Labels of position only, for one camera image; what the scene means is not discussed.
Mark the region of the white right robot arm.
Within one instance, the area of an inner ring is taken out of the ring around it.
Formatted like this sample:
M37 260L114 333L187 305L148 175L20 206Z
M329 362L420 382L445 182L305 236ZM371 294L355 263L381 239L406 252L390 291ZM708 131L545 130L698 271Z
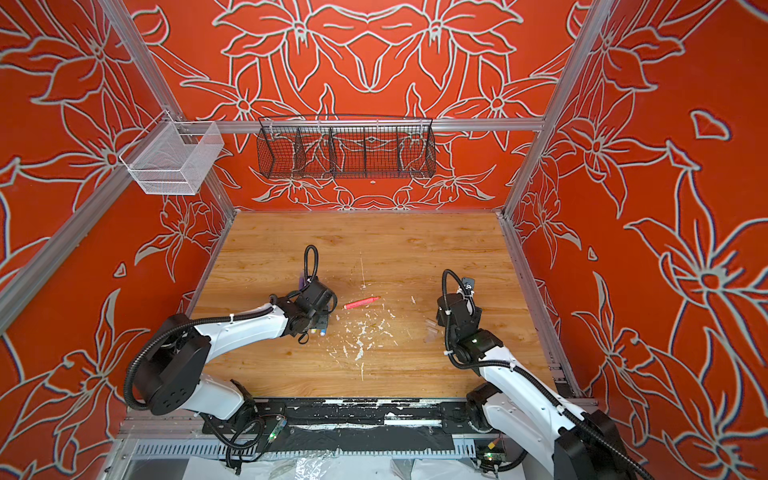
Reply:
M614 422L545 385L498 337L479 327L481 313L463 293L437 300L445 355L485 380L467 395L472 424L509 437L551 479L639 479L641 466L627 454Z

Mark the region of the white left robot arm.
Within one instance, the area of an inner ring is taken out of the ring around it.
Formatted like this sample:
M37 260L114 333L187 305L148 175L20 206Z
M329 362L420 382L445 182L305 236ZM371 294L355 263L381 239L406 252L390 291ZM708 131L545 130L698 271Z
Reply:
M285 296L272 295L249 311L195 320L175 314L129 363L125 402L132 410L155 416L181 409L231 420L249 402L249 392L234 380L207 374L206 365L257 342L286 336L304 340L327 322L337 305L337 295L314 279Z

